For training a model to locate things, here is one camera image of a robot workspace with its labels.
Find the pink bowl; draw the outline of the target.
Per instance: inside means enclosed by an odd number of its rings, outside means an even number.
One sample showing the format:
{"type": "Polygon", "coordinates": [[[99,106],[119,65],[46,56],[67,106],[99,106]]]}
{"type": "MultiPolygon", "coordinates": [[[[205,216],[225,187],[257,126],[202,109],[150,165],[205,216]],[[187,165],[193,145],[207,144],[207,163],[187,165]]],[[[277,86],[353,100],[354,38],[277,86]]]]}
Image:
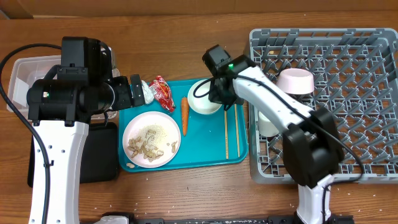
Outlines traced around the pink bowl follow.
{"type": "Polygon", "coordinates": [[[276,85],[288,94],[310,94],[314,91],[313,74],[301,68],[287,68],[279,74],[276,85]]]}

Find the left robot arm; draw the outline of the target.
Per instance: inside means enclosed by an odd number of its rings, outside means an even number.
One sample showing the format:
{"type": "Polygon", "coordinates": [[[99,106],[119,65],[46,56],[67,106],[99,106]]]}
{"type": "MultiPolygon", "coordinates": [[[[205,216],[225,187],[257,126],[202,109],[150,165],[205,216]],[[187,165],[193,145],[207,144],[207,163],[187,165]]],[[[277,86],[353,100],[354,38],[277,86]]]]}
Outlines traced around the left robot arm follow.
{"type": "Polygon", "coordinates": [[[35,165],[30,223],[78,223],[80,167],[91,117],[145,103],[139,75],[113,76],[98,39],[64,37],[61,62],[27,92],[35,165]]]}

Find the orange carrot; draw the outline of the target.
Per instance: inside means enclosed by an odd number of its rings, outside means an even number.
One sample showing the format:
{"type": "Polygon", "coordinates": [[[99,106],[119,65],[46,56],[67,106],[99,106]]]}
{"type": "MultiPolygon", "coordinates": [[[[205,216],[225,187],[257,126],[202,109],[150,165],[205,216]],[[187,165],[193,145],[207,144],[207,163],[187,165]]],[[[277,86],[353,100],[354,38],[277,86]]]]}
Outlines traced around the orange carrot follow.
{"type": "Polygon", "coordinates": [[[183,136],[187,135],[187,128],[188,128],[188,119],[189,119],[189,104],[188,99],[183,97],[181,100],[181,113],[182,113],[182,133],[183,136]]]}

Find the white bowl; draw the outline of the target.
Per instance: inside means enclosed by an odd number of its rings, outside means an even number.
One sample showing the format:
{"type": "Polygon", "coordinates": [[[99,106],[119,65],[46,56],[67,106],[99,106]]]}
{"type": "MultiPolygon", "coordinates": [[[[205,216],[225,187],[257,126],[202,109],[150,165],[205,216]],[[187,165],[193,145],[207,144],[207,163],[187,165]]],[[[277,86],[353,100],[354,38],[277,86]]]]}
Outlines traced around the white bowl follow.
{"type": "Polygon", "coordinates": [[[192,87],[189,89],[187,100],[191,109],[196,113],[210,115],[217,112],[221,108],[221,104],[211,102],[208,99],[209,95],[206,95],[202,98],[196,98],[193,95],[196,87],[204,81],[205,80],[199,80],[192,85],[192,87]]]}

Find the peanut and rice scraps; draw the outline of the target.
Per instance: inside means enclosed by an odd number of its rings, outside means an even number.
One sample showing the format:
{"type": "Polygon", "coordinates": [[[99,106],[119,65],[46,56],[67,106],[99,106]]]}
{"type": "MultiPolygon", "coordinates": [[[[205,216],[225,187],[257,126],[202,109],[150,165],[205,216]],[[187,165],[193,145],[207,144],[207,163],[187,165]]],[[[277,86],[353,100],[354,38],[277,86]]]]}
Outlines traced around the peanut and rice scraps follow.
{"type": "Polygon", "coordinates": [[[141,158],[149,164],[170,159],[177,152],[180,137],[174,130],[152,124],[144,126],[127,142],[127,154],[131,159],[141,158]]]}

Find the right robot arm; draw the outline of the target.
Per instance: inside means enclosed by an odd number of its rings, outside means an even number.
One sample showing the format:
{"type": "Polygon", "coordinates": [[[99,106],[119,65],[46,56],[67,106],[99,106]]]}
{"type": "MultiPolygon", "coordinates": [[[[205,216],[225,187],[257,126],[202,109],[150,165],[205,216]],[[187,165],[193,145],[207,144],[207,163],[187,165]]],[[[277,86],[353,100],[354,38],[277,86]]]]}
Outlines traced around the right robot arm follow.
{"type": "Polygon", "coordinates": [[[331,217],[330,185],[344,156],[333,115],[291,98],[258,66],[240,70],[225,65],[210,72],[212,82],[224,79],[232,84],[232,93],[255,106],[281,133],[284,166],[298,184],[295,219],[326,223],[331,217]]]}

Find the red snack wrapper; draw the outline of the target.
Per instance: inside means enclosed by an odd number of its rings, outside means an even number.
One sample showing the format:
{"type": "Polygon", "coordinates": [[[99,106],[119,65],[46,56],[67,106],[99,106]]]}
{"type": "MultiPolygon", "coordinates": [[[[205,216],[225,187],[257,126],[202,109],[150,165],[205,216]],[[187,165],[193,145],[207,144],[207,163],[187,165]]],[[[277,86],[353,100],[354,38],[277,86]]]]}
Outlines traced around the red snack wrapper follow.
{"type": "Polygon", "coordinates": [[[162,76],[156,76],[156,78],[150,83],[149,90],[157,100],[163,109],[170,113],[175,110],[175,104],[172,99],[172,91],[167,82],[162,76]]]}

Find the white plastic cup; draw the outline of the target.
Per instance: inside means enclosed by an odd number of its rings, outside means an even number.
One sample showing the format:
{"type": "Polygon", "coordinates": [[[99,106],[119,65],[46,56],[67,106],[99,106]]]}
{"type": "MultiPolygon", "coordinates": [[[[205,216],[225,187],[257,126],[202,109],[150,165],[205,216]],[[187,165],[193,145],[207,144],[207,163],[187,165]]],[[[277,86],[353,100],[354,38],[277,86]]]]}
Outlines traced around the white plastic cup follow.
{"type": "Polygon", "coordinates": [[[257,128],[259,134],[267,138],[279,134],[279,130],[272,124],[272,122],[265,117],[260,111],[258,112],[257,128]]]}

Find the pink plate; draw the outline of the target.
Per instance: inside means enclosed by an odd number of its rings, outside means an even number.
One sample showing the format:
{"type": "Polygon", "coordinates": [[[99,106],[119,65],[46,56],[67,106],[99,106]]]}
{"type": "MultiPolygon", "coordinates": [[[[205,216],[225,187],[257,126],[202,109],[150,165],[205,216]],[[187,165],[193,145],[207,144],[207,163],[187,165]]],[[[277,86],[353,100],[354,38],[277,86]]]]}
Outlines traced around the pink plate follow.
{"type": "Polygon", "coordinates": [[[142,113],[126,126],[121,149],[135,166],[153,169],[166,165],[178,153],[182,136],[169,115],[157,111],[142,113]]]}

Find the white tissue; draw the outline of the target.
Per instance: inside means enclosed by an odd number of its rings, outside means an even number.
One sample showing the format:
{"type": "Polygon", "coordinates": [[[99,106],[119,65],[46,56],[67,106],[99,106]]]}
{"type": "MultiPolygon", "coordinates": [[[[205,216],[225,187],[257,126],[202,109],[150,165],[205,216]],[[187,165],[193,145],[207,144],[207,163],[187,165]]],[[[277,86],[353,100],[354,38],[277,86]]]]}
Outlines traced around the white tissue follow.
{"type": "Polygon", "coordinates": [[[153,102],[154,95],[153,95],[152,91],[150,90],[148,84],[144,80],[141,81],[141,86],[142,86],[142,90],[143,90],[145,104],[149,105],[153,102]]]}

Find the wooden chopstick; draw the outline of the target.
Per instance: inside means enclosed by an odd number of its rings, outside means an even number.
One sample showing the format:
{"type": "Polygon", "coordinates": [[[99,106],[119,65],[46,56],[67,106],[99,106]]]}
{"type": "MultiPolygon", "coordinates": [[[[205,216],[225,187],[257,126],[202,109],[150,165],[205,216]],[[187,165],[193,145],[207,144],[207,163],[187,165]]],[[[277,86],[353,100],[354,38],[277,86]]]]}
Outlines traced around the wooden chopstick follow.
{"type": "Polygon", "coordinates": [[[235,129],[236,129],[236,145],[237,145],[237,155],[240,157],[240,143],[239,143],[239,123],[238,123],[238,111],[237,105],[234,104],[234,121],[235,121],[235,129]]]}
{"type": "Polygon", "coordinates": [[[228,148],[228,114],[224,111],[224,136],[225,136],[225,153],[226,159],[229,159],[229,148],[228,148]]]}

